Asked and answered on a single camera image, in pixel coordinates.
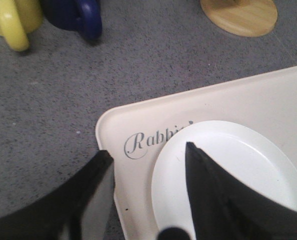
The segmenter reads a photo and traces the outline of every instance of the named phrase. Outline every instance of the round wooden board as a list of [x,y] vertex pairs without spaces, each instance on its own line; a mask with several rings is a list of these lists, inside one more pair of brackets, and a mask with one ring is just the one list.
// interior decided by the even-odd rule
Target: round wooden board
[[274,29],[278,10],[272,0],[200,0],[206,16],[223,30],[259,37]]

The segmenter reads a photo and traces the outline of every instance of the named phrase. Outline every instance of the gray surface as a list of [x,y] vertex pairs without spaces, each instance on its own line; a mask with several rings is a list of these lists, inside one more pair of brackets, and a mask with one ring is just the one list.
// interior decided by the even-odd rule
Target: gray surface
[[[196,0],[103,0],[95,45],[46,20],[30,51],[0,37],[0,217],[83,167],[106,110],[297,65],[297,0],[275,3],[277,25],[258,38],[217,28]],[[123,239],[114,207],[106,239]]]

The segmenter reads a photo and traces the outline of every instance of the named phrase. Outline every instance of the cup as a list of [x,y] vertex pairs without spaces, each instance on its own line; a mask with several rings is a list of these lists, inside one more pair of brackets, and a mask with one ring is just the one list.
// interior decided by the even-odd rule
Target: cup
[[0,36],[4,36],[11,49],[28,49],[27,33],[36,30],[42,21],[39,0],[0,0]]
[[77,31],[87,41],[102,34],[102,19],[96,0],[40,0],[46,19],[57,28]]

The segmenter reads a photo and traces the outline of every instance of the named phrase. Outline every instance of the cream plastic tray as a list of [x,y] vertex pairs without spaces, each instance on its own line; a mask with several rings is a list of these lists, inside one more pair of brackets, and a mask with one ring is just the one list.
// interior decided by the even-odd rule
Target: cream plastic tray
[[280,148],[297,169],[297,66],[112,108],[96,139],[114,158],[114,200],[126,240],[154,240],[156,159],[182,128],[206,120],[244,125]]

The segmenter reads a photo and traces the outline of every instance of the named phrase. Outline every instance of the white plate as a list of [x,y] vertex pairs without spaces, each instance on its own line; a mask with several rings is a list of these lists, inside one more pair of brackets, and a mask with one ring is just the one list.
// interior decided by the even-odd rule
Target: white plate
[[151,197],[159,230],[178,226],[196,239],[185,178],[186,142],[194,142],[247,186],[297,211],[297,170],[276,145],[236,123],[203,121],[179,131],[157,158]]

